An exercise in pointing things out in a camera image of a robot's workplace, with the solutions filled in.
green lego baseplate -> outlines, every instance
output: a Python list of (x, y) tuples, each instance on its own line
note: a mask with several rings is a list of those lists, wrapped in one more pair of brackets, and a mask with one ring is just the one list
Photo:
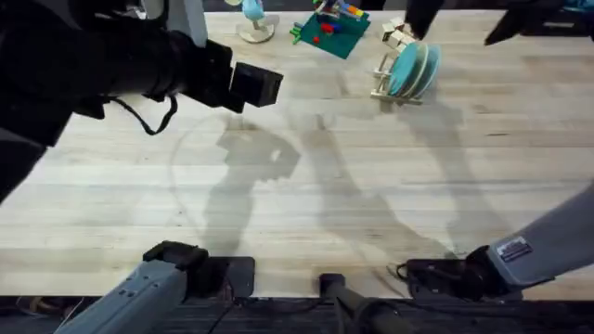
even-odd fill
[[(321, 30), (321, 23), (317, 21), (316, 14), (311, 16), (300, 31), (301, 41), (318, 47), (332, 55), (347, 59), (356, 43), (363, 36), (363, 33), (369, 27), (369, 14), (364, 13), (360, 20), (341, 15), (338, 19), (329, 23), (337, 23), (341, 26), (340, 32), (326, 34)], [(319, 42), (314, 42), (314, 37), (319, 38)]]

toy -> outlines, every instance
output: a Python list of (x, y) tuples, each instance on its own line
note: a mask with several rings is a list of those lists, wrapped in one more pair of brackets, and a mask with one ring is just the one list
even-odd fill
[(299, 25), (298, 34), (298, 23), (291, 30), (293, 43), (304, 41), (347, 59), (370, 24), (369, 14), (343, 0), (314, 0), (314, 4), (314, 15), (303, 26)]
[(275, 34), (275, 24), (266, 19), (262, 0), (226, 0), (231, 6), (241, 5), (243, 15), (250, 23), (237, 26), (237, 34), (248, 43), (263, 43)]
[[(441, 52), (436, 45), (418, 42), (405, 31), (404, 22), (395, 18), (382, 25), (382, 41), (392, 48), (375, 70), (379, 83), (371, 97), (398, 105), (421, 104), (420, 98), (434, 81)], [(393, 59), (388, 70), (385, 65)]]

black floor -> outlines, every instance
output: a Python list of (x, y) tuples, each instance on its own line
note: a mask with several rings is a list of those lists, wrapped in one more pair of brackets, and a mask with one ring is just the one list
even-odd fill
[[(213, 333), (336, 333), (337, 321), (332, 305), (324, 304), (311, 312), (287, 315), (313, 302), (245, 301), (246, 306), (232, 309)], [(431, 302), (418, 307), (398, 305), (402, 318), (420, 334), (594, 334), (594, 302), (514, 302), (504, 305)], [(189, 301), (173, 310), (151, 334), (207, 333), (226, 308), (224, 302)], [(59, 319), (52, 317), (4, 316), (0, 317), (0, 333), (49, 334), (58, 324)]]

butcher block tabletop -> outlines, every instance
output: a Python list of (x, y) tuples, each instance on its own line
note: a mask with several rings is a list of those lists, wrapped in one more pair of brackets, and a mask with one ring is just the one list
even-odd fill
[[(253, 257), (255, 296), (315, 296), (318, 275), (338, 272), (362, 295), (407, 297), (386, 265), (464, 257), (594, 178), (588, 38), (485, 47), (502, 13), (443, 11), (425, 39), (443, 54), (436, 85), (397, 107), (369, 93), (381, 25), (404, 12), (371, 12), (346, 60), (291, 44), (311, 12), (274, 14), (262, 45), (235, 35), (240, 13), (206, 16), (236, 61), (284, 75), (276, 105), (236, 115), (180, 96), (156, 136), (116, 104), (104, 121), (72, 117), (0, 208), (0, 295), (102, 295), (174, 240)], [(153, 127), (169, 108), (124, 99)], [(592, 299), (594, 270), (524, 295)]]

white base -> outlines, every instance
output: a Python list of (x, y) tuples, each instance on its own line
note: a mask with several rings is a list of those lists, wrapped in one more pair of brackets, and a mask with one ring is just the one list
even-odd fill
[(248, 43), (263, 43), (272, 38), (275, 34), (275, 25), (261, 25), (258, 29), (251, 22), (238, 24), (237, 33), (244, 41)]

